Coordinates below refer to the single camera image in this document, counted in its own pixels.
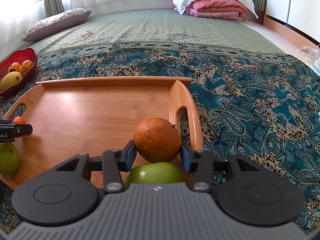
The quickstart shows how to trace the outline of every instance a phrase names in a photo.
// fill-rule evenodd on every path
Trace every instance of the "floral pillow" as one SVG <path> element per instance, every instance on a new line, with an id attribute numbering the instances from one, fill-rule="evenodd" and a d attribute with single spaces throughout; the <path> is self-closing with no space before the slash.
<path id="1" fill-rule="evenodd" d="M 84 23 L 91 11 L 77 8 L 48 17 L 29 27 L 22 37 L 23 41 L 35 42 L 72 26 Z"/>

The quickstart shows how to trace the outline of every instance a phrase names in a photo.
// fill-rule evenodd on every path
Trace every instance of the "tray handle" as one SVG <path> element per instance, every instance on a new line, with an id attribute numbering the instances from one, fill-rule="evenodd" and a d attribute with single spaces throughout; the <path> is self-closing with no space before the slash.
<path id="1" fill-rule="evenodd" d="M 30 89 L 25 92 L 8 110 L 8 112 L 4 116 L 4 120 L 10 120 L 13 116 L 14 112 L 18 109 L 19 106 L 24 106 L 26 109 L 23 113 L 23 117 L 27 116 L 28 112 L 32 110 L 32 108 L 39 101 L 40 97 L 43 95 L 45 91 L 45 87 L 43 85 L 37 85 L 36 87 Z"/>
<path id="2" fill-rule="evenodd" d="M 169 122 L 176 125 L 179 133 L 181 133 L 180 117 L 185 111 L 188 112 L 191 148 L 202 150 L 202 130 L 196 104 L 187 87 L 176 81 L 169 89 Z"/>

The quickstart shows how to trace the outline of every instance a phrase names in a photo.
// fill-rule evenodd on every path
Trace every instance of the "plastic bag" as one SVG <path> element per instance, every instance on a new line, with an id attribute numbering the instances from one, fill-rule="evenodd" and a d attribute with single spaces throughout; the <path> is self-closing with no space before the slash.
<path id="1" fill-rule="evenodd" d="M 300 53 L 311 63 L 313 63 L 316 59 L 320 59 L 319 46 L 317 49 L 313 49 L 308 46 L 302 46 L 300 48 Z"/>

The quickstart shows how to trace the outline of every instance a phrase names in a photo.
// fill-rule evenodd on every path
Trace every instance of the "bamboo tray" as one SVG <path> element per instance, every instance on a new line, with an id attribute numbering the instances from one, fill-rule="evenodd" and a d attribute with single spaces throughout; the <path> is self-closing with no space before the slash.
<path id="1" fill-rule="evenodd" d="M 122 149 L 133 139 L 137 125 L 150 117 L 167 119 L 180 131 L 180 117 L 185 110 L 191 147 L 202 149 L 200 120 L 187 89 L 190 82 L 191 78 L 181 77 L 125 76 L 36 83 L 4 117 L 9 120 L 18 106 L 24 105 L 23 118 L 33 126 L 33 133 L 16 139 L 19 170 L 10 176 L 0 174 L 0 180 L 15 189 L 77 153 L 98 156 L 105 150 Z M 137 155 L 133 166 L 146 163 Z M 178 160 L 173 163 L 182 169 Z M 189 174 L 183 177 L 190 182 Z M 102 173 L 92 172 L 91 182 L 102 187 Z"/>

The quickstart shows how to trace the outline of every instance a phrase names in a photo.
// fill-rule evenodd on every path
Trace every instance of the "red bowl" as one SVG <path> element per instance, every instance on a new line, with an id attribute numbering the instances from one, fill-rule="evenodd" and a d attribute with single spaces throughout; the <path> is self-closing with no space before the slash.
<path id="1" fill-rule="evenodd" d="M 27 73 L 24 75 L 24 77 L 18 84 L 12 87 L 9 87 L 5 91 L 2 91 L 0 89 L 0 97 L 10 97 L 15 95 L 21 89 L 23 89 L 24 86 L 29 81 L 32 80 L 34 74 L 36 73 L 38 57 L 37 57 L 37 53 L 32 48 L 26 48 L 26 49 L 17 50 L 13 52 L 7 59 L 5 59 L 3 62 L 0 63 L 0 82 L 1 82 L 3 77 L 7 75 L 8 68 L 12 63 L 19 62 L 21 64 L 27 59 L 33 62 L 33 66 L 27 71 Z"/>

